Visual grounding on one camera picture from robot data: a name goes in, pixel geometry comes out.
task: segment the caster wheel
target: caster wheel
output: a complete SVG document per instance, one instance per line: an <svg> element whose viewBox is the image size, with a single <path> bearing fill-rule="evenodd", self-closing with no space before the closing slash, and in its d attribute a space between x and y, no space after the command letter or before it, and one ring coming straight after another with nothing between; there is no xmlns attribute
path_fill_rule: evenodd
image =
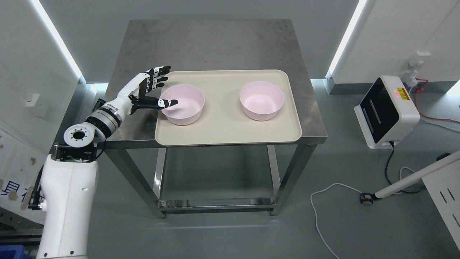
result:
<svg viewBox="0 0 460 259"><path fill-rule="evenodd" d="M372 199L372 194L370 194L370 193L362 193L359 196L359 201L363 205L372 205L372 204L374 204L374 200Z"/></svg>

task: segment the black cable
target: black cable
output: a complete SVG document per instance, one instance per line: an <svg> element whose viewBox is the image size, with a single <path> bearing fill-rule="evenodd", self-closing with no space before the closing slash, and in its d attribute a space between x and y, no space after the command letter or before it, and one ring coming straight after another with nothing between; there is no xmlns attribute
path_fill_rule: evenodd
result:
<svg viewBox="0 0 460 259"><path fill-rule="evenodd" d="M101 153L99 153L99 155L96 156L96 158L94 159L94 161L96 161L96 159L98 159L102 153L104 153L104 149L105 149L105 144L107 143L107 140L104 140L104 144L102 146L102 149L101 149Z"/></svg>
<svg viewBox="0 0 460 259"><path fill-rule="evenodd" d="M390 181L390 179L388 178L387 169L388 169L388 164L390 163L390 159L391 159L391 157L393 156L393 153L395 152L395 143L394 143L394 141L389 141L389 143L390 143L390 145L391 145L391 149L392 149L392 150L391 150L391 154L390 154L390 156L388 157L388 160L386 161L386 165L385 165L385 179L386 179L386 181L387 181L390 185L392 185L393 183L392 183L392 182ZM422 185L422 187L420 187L419 190L414 191L414 192L409 192L409 191L404 191L404 190L400 190L400 191L398 191L398 192L403 192L403 193L407 193L407 194L416 194L416 193L420 192L421 190L423 190L423 187L425 187L425 185Z"/></svg>
<svg viewBox="0 0 460 259"><path fill-rule="evenodd" d="M34 189L32 190L32 194L30 196L28 208L32 210L39 210L38 204L40 203L39 200L40 200L40 192L41 192L40 180L41 180L41 174L43 173L44 166L45 165L42 165L40 168L40 171L38 172L37 179L35 180Z"/></svg>

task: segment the black screen panel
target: black screen panel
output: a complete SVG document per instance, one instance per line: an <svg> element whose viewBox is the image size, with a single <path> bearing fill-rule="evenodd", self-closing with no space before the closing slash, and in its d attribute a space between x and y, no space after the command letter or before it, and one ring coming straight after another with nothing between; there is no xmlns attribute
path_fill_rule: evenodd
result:
<svg viewBox="0 0 460 259"><path fill-rule="evenodd" d="M399 114L380 77L371 86L360 107L375 143L399 120Z"/></svg>

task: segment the white pole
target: white pole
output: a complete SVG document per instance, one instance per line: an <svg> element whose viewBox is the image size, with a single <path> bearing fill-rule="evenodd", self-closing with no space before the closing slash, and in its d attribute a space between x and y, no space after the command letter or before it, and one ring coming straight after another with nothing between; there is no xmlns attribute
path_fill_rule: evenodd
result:
<svg viewBox="0 0 460 259"><path fill-rule="evenodd" d="M383 199L383 198L386 198L390 195L392 195L393 193L397 192L397 191L400 191L404 188L407 188L409 186L411 186L412 184L418 182L422 177L434 172L434 171L437 171L457 160L460 160L460 151L457 151L453 154L450 154L449 156L437 161L436 163L433 163L419 171L417 171L416 173L398 181L398 182L395 182L394 184L386 187L386 188L383 188L382 190L376 192L373 196L375 196L376 198L378 199Z"/></svg>

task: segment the stainless steel table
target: stainless steel table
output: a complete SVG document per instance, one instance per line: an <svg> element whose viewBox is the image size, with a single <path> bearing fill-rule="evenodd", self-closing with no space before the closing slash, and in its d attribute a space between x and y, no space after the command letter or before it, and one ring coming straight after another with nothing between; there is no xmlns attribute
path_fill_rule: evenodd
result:
<svg viewBox="0 0 460 259"><path fill-rule="evenodd" d="M266 210L277 215L317 144L327 138L299 44L290 20L132 20L127 28L105 100L112 100L136 74L170 65L172 71L279 69L289 77L302 127L283 178L273 143L264 143L270 162L271 197L219 200L162 200L167 147L155 140L156 112L127 116L108 139L105 152L145 203L160 218L168 212ZM126 151L159 148L150 186Z"/></svg>

